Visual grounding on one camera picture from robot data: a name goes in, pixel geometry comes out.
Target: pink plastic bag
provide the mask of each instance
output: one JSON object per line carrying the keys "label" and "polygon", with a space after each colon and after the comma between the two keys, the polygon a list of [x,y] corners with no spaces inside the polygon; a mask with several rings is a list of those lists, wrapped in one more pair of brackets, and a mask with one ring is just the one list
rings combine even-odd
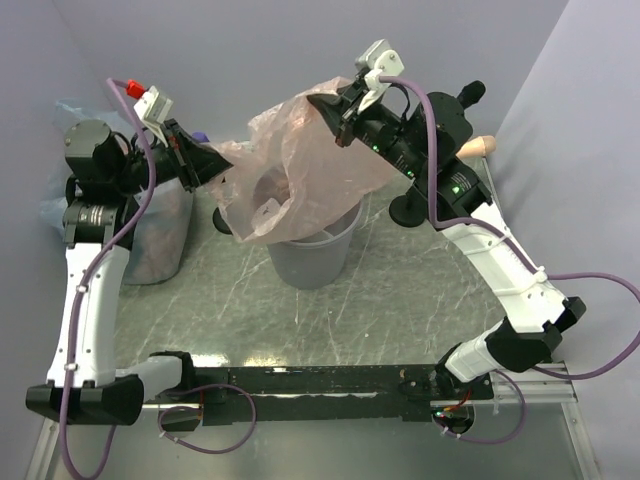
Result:
{"label": "pink plastic bag", "polygon": [[250,146],[214,147],[234,165],[209,183],[223,218],[240,242],[298,240],[324,229],[362,197],[384,186],[395,170],[359,141],[335,144],[311,93],[335,93],[335,78],[261,113],[249,122]]}

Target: plastic bag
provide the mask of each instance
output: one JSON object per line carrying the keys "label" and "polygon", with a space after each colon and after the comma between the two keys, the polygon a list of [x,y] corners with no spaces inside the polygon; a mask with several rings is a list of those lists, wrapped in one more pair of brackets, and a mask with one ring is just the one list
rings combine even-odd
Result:
{"label": "plastic bag", "polygon": [[[91,118],[105,121],[113,131],[131,137],[133,128],[117,112],[101,112],[82,106],[74,100],[56,103],[54,124],[63,132],[81,120]],[[64,235],[62,218],[67,208],[64,183],[70,174],[68,167],[52,177],[49,189],[57,197],[40,203],[40,218]],[[146,192],[136,195],[141,203]],[[185,192],[178,179],[158,185],[144,215],[136,225],[129,263],[123,283],[145,285],[167,280],[178,272],[187,237],[193,194]]]}
{"label": "plastic bag", "polygon": [[391,180],[393,167],[361,142],[338,147],[306,99],[347,83],[335,78],[316,85],[253,118],[251,148],[214,145],[234,166],[208,188],[237,240],[269,244],[308,237]]}

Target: marble table surface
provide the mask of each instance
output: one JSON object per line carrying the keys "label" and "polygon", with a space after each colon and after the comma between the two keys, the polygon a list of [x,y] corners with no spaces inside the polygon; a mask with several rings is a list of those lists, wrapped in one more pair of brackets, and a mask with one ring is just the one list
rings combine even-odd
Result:
{"label": "marble table surface", "polygon": [[[484,159],[467,162],[488,181]],[[197,366],[436,362],[504,313],[441,234],[391,221],[407,186],[398,177],[365,197],[342,274],[315,291],[284,284],[265,247],[217,232],[215,202],[198,192],[178,274],[122,287],[117,366],[160,350],[191,352]]]}

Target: gray bucket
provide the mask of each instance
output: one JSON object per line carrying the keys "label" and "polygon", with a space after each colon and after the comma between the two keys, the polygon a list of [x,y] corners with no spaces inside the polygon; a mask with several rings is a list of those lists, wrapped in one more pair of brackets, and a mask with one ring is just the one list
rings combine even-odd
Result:
{"label": "gray bucket", "polygon": [[300,290],[312,290],[333,282],[347,259],[362,202],[327,228],[310,237],[267,245],[280,278]]}

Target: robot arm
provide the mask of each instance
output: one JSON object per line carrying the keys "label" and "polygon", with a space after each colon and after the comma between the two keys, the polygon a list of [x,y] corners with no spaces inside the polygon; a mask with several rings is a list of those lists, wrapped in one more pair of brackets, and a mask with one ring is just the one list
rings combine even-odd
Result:
{"label": "robot arm", "polygon": [[[216,150],[201,145],[173,119],[166,119],[171,101],[155,87],[141,91],[136,112],[157,140],[152,143],[157,184],[178,178],[192,191],[228,168]],[[82,121],[65,135],[65,158],[73,174],[67,182],[64,214],[67,245],[67,293],[56,353],[46,384],[31,387],[27,407],[58,418],[67,370],[74,371],[69,406],[70,423],[131,424],[142,404],[170,388],[187,389],[193,379],[190,357],[179,352],[156,354],[126,370],[116,370],[114,333],[118,295],[129,261],[134,231],[104,257],[81,304],[73,363],[67,360],[71,309],[84,272],[103,246],[138,210],[134,195],[148,185],[143,152],[129,144],[126,153],[119,134],[102,121]]]}
{"label": "robot arm", "polygon": [[[381,72],[397,75],[403,69],[397,52],[386,41],[372,45],[356,66],[359,72],[352,84],[336,95],[310,95],[308,100],[336,136],[336,144],[346,147],[358,139],[413,180],[412,188],[394,200],[389,210],[396,223],[417,226],[428,216],[424,110],[419,105],[408,118],[400,118],[382,105],[386,86],[380,87]],[[471,261],[506,312],[503,320],[456,345],[440,360],[436,380],[443,389],[459,388],[496,368],[516,372],[531,368],[549,358],[562,340],[562,332],[586,310],[579,298],[567,298],[557,290],[542,267],[530,272],[505,244],[509,238],[521,249],[489,189],[456,157],[473,132],[464,110],[477,103],[484,90],[476,81],[457,97],[442,92],[428,95],[437,122],[438,218],[471,217],[502,233],[496,236],[464,222],[441,230]]]}

